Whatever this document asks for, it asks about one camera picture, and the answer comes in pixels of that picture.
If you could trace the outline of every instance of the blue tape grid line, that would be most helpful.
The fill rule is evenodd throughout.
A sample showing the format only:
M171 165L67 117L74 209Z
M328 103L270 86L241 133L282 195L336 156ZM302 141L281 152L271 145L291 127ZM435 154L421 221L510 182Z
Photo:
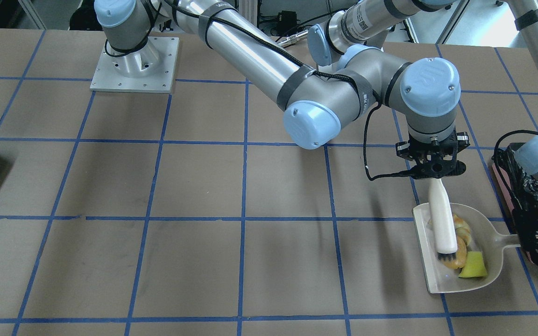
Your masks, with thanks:
M0 219L11 221L71 221L82 216L15 216L0 215ZM150 221L157 222L303 222L303 221L332 221L333 217L148 217ZM116 217L116 216L85 216L87 221L145 221L147 217ZM412 222L412 217L336 217L338 222ZM491 222L505 222L502 217L489 217Z
M36 278L36 271L39 268L39 264L41 262L41 256L42 256L43 251L45 249L45 243L47 242L47 238L49 237L49 232L51 231L51 226L53 225L53 217L55 217L55 212L57 211L59 201L62 198L62 192L64 191L64 186L66 185L66 181L68 180L68 175L70 173L70 168L72 167L74 157L76 156L76 151L78 150L78 145L79 145L78 140L80 139L80 137L82 136L82 133L84 131L84 126L86 125L86 121L88 119L88 114L90 113L90 109L92 107L92 102L94 101L94 95L95 95L95 93L92 92L92 94L90 96L90 100L88 102L86 112L84 112L83 122L80 125L80 130L78 132L78 135L76 136L76 142L74 143L72 153L71 153L70 158L68 160L68 164L66 165L66 171L64 172L64 176L62 177L62 181L61 181L61 183L59 185L59 189L57 191L57 196L55 198L55 202L53 203L53 208L51 209L51 219L49 219L49 221L47 222L47 227L45 228L45 233L43 234L43 238L41 240L41 246L39 247L39 252L36 254L35 264L34 264L34 266L32 268L32 273L30 275L30 280L28 280L28 285L26 287L26 292L24 293L24 298L22 300L20 311L18 312L17 321L15 321L15 324L14 324L14 329L13 329L13 332L12 332L12 336L17 336L17 334L18 334L18 330L20 328L20 323L21 323L22 318L24 316L24 311L26 310L26 304L28 304L28 298L30 297L30 292L32 292L32 285L34 284L34 281L35 281L35 278Z
M24 79L26 78L26 75L28 74L28 70L30 70L30 66L32 65L32 62L35 60L36 53L38 53L39 47L41 46L41 43L43 42L43 38L45 37L45 32L46 30L43 30L43 32L41 33L41 37L39 37L39 41L36 43L35 49L34 51L32 51L32 55L30 55L28 64L26 64L26 68L24 68L22 77L18 81L18 85L15 86L14 93L11 95L11 98L9 99L6 109L4 110L4 113L2 114L0 118L0 128L1 128L1 125L4 123L4 119L6 119L7 113L9 113L9 109L11 108L11 105L14 103L15 96L17 96L18 91L20 91L20 86L22 85Z
M329 188L329 203L331 204L331 220L333 224L333 239L335 240L335 257L338 262L338 274L340 277L340 291L342 295L342 305L344 308L344 323L346 324L346 335L352 336L350 319L348 315L348 296L346 295L346 282L344 281L344 266L342 265L342 256L340 249L340 235L338 232L338 221L335 215L335 197L333 196L333 183L331 180L331 166L329 165L329 147L323 146L325 151L325 166L327 167L327 187Z
M443 58L442 56L442 53L439 49L439 45L435 45L435 47L437 48L437 52L439 53L439 56ZM529 117L531 118L531 121L532 121L532 125L534 125L534 127L536 128L536 130L538 131L538 126L536 124L536 122L534 121L534 118L532 117L532 114L529 110L529 108L527 107L525 101L524 101L524 98L520 92L520 90L518 89L514 79L512 78L512 75L510 74L510 71L508 71L508 68L506 67L506 64L504 63L503 59L502 59L502 56L500 55L499 51L497 49L495 49L495 52L497 54L497 57L499 58L504 70L506 70L506 74L508 74L508 77L510 77L510 81L512 81L512 85L514 85L514 88L516 89L516 92L517 94L519 95L519 97L521 98L521 101L523 102L523 105L524 105L524 108L525 110L527 111ZM462 102L459 103L460 105L460 110L462 111L462 114L464 115L465 119L466 119L466 124L468 125L469 127L469 130L470 130L470 134L472 135L472 138L474 140L474 144L476 145L477 148L479 148L479 145L478 145L478 141L476 139L476 136L474 135L474 131L472 130L472 126L470 125L470 121L468 119L468 116L466 115L466 111L464 109L464 106L462 105ZM479 156L481 157L481 161L483 163L483 167L485 168L485 172L487 173L487 177L489 178L489 183L491 183L491 187L493 188L493 192L495 193L495 196L497 198L497 201L499 203L499 206L500 206L500 210L502 211L502 214L506 215L504 213L504 208L503 208L503 205L502 205L502 201L501 201L501 198L500 196L497 194L497 190L495 188L495 184L493 183L493 178L491 177L491 172L489 171L489 169L487 168L487 163L481 153L481 150L478 149L478 153L479 153ZM508 218L508 220L506 221L506 224L509 224L511 222L511 218ZM534 295L534 298L537 302L537 305L538 305L538 292L537 292L537 289L534 285L534 282L532 281L532 277L530 276L530 272L525 264L525 261L524 261L524 258L523 258L523 254L520 252L520 249L517 248L516 249L516 252L517 252L517 255L518 255L518 258L523 266L523 270L524 270L524 274L526 275L527 277L527 280L529 281L529 285L531 287L531 290L532 290L532 295Z
M244 154L242 164L242 219L240 233L240 263L238 268L238 325L236 335L242 336L242 315L244 306L244 266L245 266L245 238L246 238L246 174L248 172L248 103L250 101L250 83L246 79L244 94Z
M167 130L167 121L169 119L169 113L171 110L171 94L167 98L167 105L166 105L166 111L165 111L165 117L163 119L163 127L161 132L161 137L159 139L159 147L157 151L157 157L155 161L155 174L153 175L153 179L151 182L151 191L149 192L149 200L147 203L147 215L145 216L145 225L143 226L142 230L142 238L141 238L141 248L138 253L138 262L136 264L136 274L134 275L134 285L132 287L132 295L130 296L130 306L128 308L128 318L126 321L126 329L124 331L125 336L129 336L130 334L130 327L132 325L132 316L134 314L134 306L136 304L136 294L138 292L138 283L141 278L141 270L142 270L142 260L145 255L145 245L147 244L147 232L149 228L149 222L151 221L151 209L153 205L153 198L155 197L155 188L156 188L156 180L159 175L159 166L161 164L161 157L163 153L163 138L165 137L165 133Z
M20 80L22 77L7 77L0 76L0 79L6 80ZM25 81L79 81L90 82L92 78L63 78L63 77L25 77ZM175 79L176 82L183 83L216 83L216 84L252 84L250 81L221 81L215 79ZM462 90L462 93L482 93L482 94L521 94L523 96L538 96L538 92L512 92L512 91L482 91L482 90Z
M70 138L9 138L0 137L0 141L29 141L29 142L75 142L76 139ZM197 141L197 140L125 140L125 139L80 139L79 142L98 142L98 143L164 143L173 145L224 145L224 146L243 146L244 142L237 141ZM296 147L293 142L246 142L247 146L289 146ZM327 147L362 147L361 143L327 143ZM367 143L370 148L395 148L392 143ZM467 149L477 150L485 149L493 151L493 147L470 146Z
M451 317L494 317L494 316L538 316L538 310L515 311L469 311L450 313ZM375 320L375 319L433 319L445 318L446 313L406 313L406 314L356 314L356 315L257 315L257 316L187 316L187 317L133 317L132 323L161 323L161 322L246 322L255 321L327 321L344 319ZM15 323L17 319L0 319L0 324ZM22 324L30 323L126 323L126 317L55 317L55 318L24 318Z
M510 71L508 70L508 67L506 66L506 63L503 61L502 55L499 53L499 50L497 48L493 48L493 50L495 50L495 53L497 54L497 57L499 58L499 61L502 62L503 69L506 70L506 74L508 74L508 77L510 77L510 81L512 82L512 85L514 86L514 89L516 90L516 93L518 94L518 97L520 97L520 101L523 103L524 109L529 114L529 117L530 117L530 119L532 121L532 125L534 125L534 128L538 132L537 122L534 121L534 117L532 117L532 113L530 112L530 109L527 106L527 102L524 101L523 94L518 89L518 85L516 85L516 82L514 81L514 78L512 78L512 74L510 74Z

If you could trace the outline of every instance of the robotic arm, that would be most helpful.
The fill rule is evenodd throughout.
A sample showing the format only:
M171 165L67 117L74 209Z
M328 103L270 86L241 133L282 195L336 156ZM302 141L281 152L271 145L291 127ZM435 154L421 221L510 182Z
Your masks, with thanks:
M416 0L401 2L405 6L401 9L419 9ZM391 15L393 2L381 5ZM169 15L185 32L198 34L284 110L284 127L299 146L322 146L379 102L406 114L411 138L398 144L397 153L418 164L406 176L441 178L465 170L456 160L457 152L469 145L466 133L455 132L459 75L446 60L410 63L380 49L355 45L344 53L337 72L327 74L289 55L220 0L163 0L157 6L149 0L96 0L95 9L111 47L110 61L119 64L117 71L126 72L123 64L127 64L117 59L134 59L133 54L139 56L136 59L154 60L156 53L142 36L151 13L165 19ZM358 9L368 10L363 2L353 7ZM141 72L151 71L142 64L137 66Z
M387 30L419 11L433 12L456 0L361 0L308 30L308 49L320 66L336 62L352 45L381 47Z

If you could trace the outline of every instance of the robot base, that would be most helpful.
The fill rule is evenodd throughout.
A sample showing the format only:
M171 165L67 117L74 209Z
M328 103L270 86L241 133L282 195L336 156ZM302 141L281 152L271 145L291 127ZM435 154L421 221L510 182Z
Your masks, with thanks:
M109 57L105 50L99 57L99 63L90 83L92 91L107 92L143 92L171 93L173 77L176 69L177 48L179 39L173 37L150 37L149 43L158 51L160 63L154 68L136 73L133 77L122 74L116 67L118 64L140 63L143 59L141 51L124 57Z

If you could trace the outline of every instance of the yellow sponge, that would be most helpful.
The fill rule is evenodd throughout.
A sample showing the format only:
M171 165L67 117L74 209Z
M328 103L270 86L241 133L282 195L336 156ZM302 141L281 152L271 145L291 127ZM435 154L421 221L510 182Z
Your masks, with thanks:
M459 277L481 277L487 276L483 253L478 251L468 251L466 253L466 265L462 268Z

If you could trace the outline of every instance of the floor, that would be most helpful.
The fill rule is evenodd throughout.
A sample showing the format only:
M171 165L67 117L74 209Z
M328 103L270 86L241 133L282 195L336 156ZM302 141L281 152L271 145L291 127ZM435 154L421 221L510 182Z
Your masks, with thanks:
M425 181L367 181L361 121L300 149L275 104L179 38L171 95L93 93L101 32L0 30L0 336L538 335L538 267L519 250L483 289L429 294L411 217ZM538 130L529 53L385 49L456 64L472 146L444 183L507 233L489 157L502 133ZM372 123L372 170L405 169L404 116Z

